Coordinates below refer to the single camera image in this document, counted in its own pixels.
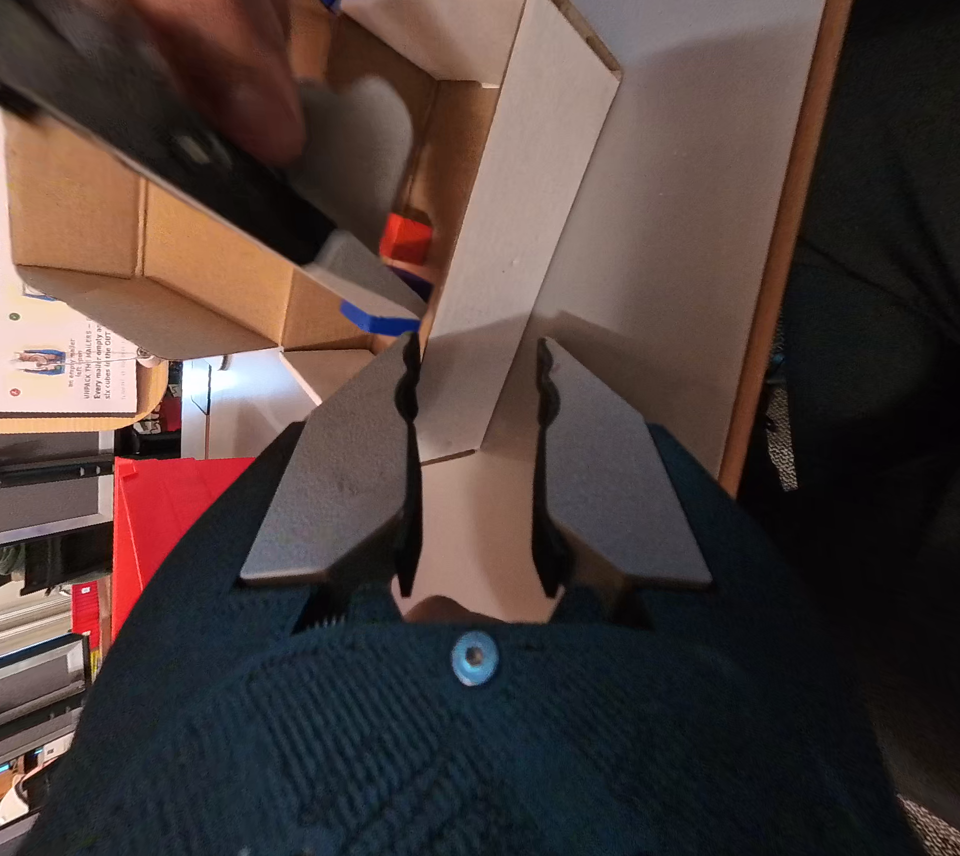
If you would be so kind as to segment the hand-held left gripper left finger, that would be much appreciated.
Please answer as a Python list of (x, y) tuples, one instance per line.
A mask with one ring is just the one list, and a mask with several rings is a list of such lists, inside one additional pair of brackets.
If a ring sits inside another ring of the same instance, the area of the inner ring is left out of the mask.
[(415, 421), (422, 354), (406, 333), (306, 419), (240, 572), (245, 586), (412, 594), (424, 540)]

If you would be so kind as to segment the dark cloth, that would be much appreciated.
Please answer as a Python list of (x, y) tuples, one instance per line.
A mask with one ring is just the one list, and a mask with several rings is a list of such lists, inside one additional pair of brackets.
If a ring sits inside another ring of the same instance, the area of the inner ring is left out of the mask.
[(899, 792), (958, 826), (959, 0), (854, 0), (782, 302), (797, 486), (742, 505), (855, 653)]

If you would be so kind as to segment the metal shelf rack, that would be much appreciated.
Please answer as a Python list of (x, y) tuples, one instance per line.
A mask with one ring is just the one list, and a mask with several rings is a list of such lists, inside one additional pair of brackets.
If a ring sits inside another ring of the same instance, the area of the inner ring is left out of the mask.
[(2, 436), (2, 825), (45, 802), (100, 662), (114, 549), (107, 437)]

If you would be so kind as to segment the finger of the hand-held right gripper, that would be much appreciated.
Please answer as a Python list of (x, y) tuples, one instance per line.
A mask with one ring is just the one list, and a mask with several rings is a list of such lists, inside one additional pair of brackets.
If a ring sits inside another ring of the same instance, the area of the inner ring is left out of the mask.
[(417, 333), (426, 301), (348, 231), (333, 231), (303, 272), (341, 301), (341, 312), (371, 335)]
[(306, 140), (286, 178), (336, 226), (378, 250), (413, 150), (408, 107), (377, 76), (340, 91), (302, 79), (298, 94)]

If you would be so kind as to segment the red cube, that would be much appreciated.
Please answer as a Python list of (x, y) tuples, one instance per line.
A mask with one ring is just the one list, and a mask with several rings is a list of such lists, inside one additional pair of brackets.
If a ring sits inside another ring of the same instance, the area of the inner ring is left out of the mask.
[(429, 257), (434, 228), (422, 219), (390, 212), (379, 240), (379, 254), (388, 261), (422, 266)]

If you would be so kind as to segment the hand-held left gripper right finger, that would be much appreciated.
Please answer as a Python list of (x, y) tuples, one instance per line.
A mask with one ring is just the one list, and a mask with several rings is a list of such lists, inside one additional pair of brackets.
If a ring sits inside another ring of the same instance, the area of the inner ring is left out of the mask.
[(646, 420), (555, 340), (536, 351), (533, 562), (544, 594), (712, 587)]

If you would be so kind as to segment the white cardboard mailer box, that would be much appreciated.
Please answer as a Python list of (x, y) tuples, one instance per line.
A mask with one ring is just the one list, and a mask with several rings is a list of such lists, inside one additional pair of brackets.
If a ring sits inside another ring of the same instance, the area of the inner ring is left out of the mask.
[[(292, 0), (302, 78), (346, 96), (374, 79), (411, 116), (386, 207), (425, 217), (425, 462), (484, 440), (615, 96), (620, 70), (569, 0)], [(341, 298), (46, 115), (2, 110), (11, 260), (167, 360), (369, 349)]]

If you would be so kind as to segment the blue cube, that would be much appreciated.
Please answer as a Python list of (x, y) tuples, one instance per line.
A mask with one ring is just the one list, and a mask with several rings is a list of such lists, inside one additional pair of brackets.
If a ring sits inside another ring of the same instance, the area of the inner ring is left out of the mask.
[(429, 279), (402, 268), (399, 265), (390, 265), (389, 269), (406, 286), (415, 292), (423, 302), (429, 303), (434, 291), (434, 284)]

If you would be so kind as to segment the red plastic bin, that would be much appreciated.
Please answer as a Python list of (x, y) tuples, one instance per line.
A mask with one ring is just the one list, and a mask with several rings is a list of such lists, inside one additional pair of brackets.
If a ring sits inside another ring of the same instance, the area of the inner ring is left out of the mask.
[(169, 553), (253, 461), (115, 459), (112, 639)]

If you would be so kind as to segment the printed instruction board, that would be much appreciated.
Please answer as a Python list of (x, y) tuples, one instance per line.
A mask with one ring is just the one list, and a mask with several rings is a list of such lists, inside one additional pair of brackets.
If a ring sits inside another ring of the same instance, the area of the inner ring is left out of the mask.
[(160, 405), (169, 364), (2, 271), (1, 432), (106, 432)]

